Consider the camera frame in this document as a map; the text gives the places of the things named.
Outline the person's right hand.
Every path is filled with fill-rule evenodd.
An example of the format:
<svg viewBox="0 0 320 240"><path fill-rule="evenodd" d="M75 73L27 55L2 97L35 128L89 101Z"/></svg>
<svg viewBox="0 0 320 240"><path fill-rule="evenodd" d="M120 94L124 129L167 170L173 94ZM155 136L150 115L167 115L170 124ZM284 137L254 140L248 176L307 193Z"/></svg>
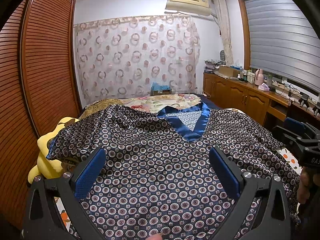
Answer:
<svg viewBox="0 0 320 240"><path fill-rule="evenodd" d="M311 174L311 171L307 167L303 167L300 180L299 188L297 191L297 200L300 204L305 204L305 202L310 197L309 185L311 182L314 182L319 186L319 174Z"/></svg>

